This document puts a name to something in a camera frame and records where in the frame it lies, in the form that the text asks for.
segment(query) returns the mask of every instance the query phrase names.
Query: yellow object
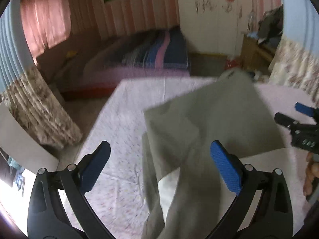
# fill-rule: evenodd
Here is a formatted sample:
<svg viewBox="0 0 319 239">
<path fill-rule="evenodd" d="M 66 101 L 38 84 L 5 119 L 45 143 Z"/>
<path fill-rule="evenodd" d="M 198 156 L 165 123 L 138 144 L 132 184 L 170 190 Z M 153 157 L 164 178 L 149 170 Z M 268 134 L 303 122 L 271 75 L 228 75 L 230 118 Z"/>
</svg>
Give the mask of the yellow object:
<svg viewBox="0 0 319 239">
<path fill-rule="evenodd" d="M 75 57 L 77 54 L 78 54 L 77 51 L 75 51 L 75 50 L 70 50 L 70 51 L 68 51 L 68 52 L 66 53 L 65 58 L 66 58 L 66 59 L 70 59 L 70 58 L 72 58 L 72 57 Z"/>
</svg>

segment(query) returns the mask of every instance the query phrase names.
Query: white cabinet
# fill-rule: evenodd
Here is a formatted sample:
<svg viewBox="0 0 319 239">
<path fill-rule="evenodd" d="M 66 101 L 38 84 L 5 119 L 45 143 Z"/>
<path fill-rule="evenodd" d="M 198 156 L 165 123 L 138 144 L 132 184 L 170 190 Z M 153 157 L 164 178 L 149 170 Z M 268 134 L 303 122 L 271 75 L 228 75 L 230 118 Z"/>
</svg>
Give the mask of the white cabinet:
<svg viewBox="0 0 319 239">
<path fill-rule="evenodd" d="M 189 52 L 240 54 L 252 0 L 178 0 Z"/>
</svg>

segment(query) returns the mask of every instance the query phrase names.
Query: blue gripper pad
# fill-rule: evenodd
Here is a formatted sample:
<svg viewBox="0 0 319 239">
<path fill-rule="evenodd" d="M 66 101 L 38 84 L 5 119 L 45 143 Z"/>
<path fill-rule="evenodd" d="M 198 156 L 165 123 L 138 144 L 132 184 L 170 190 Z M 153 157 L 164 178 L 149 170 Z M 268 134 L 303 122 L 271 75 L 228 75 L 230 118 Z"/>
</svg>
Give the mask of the blue gripper pad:
<svg viewBox="0 0 319 239">
<path fill-rule="evenodd" d="M 85 155 L 78 167 L 83 170 L 80 173 L 80 192 L 91 191 L 105 164 L 111 155 L 111 146 L 102 141 L 93 154 Z"/>
<path fill-rule="evenodd" d="M 221 176 L 223 177 L 228 189 L 238 195 L 241 191 L 241 174 L 232 164 L 229 153 L 216 140 L 211 144 L 211 157 L 215 162 Z"/>
<path fill-rule="evenodd" d="M 307 115 L 309 117 L 313 117 L 314 116 L 314 108 L 308 107 L 308 106 L 303 105 L 303 104 L 301 104 L 299 102 L 297 102 L 295 104 L 295 109 L 296 109 L 296 111 L 298 111 L 300 113 L 303 113 L 303 114 L 305 114 L 305 115 Z"/>
</svg>

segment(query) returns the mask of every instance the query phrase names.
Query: floral curtain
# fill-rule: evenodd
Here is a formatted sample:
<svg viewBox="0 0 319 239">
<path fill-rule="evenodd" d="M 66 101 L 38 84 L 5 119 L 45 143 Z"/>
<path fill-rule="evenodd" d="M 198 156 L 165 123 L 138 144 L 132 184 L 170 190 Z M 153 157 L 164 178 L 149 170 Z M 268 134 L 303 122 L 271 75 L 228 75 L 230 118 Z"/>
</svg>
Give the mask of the floral curtain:
<svg viewBox="0 0 319 239">
<path fill-rule="evenodd" d="M 282 36 L 270 68 L 269 83 L 300 88 L 319 107 L 319 58 L 299 43 Z"/>
<path fill-rule="evenodd" d="M 39 144 L 61 149 L 81 140 L 80 129 L 36 67 L 14 81 L 2 93 L 2 99 L 20 126 Z"/>
</svg>

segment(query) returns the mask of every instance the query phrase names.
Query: bed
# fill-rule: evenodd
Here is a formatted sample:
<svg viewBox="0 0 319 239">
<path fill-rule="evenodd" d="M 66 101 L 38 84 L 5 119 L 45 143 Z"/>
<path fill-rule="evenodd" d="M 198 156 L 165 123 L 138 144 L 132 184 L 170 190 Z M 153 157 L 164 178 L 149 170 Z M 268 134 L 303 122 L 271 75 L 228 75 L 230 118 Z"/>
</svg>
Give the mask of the bed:
<svg viewBox="0 0 319 239">
<path fill-rule="evenodd" d="M 189 76 L 179 27 L 114 38 L 100 48 L 75 55 L 54 75 L 51 82 L 64 99 L 108 96 L 125 78 Z M 84 59 L 84 54 L 92 57 Z"/>
<path fill-rule="evenodd" d="M 146 131 L 143 110 L 214 81 L 212 78 L 176 77 L 123 80 L 101 110 L 76 162 L 92 153 L 102 140 L 111 144 L 111 157 L 93 190 L 86 193 L 86 198 L 117 239 L 140 238 L 148 216 L 142 179 L 141 137 Z M 310 123 L 310 118 L 294 110 L 296 102 L 312 105 L 311 99 L 303 91 L 265 84 L 257 84 L 256 88 L 272 114 L 280 111 L 303 123 Z M 302 192 L 306 152 L 290 147 L 289 133 L 284 129 L 281 131 L 286 148 L 241 160 L 264 171 L 272 171 L 277 167 L 283 170 L 290 191 L 296 232 L 303 225 L 308 210 Z M 232 200 L 233 195 L 223 184 L 220 217 Z M 65 209 L 72 225 L 81 229 L 68 202 L 65 203 Z"/>
</svg>

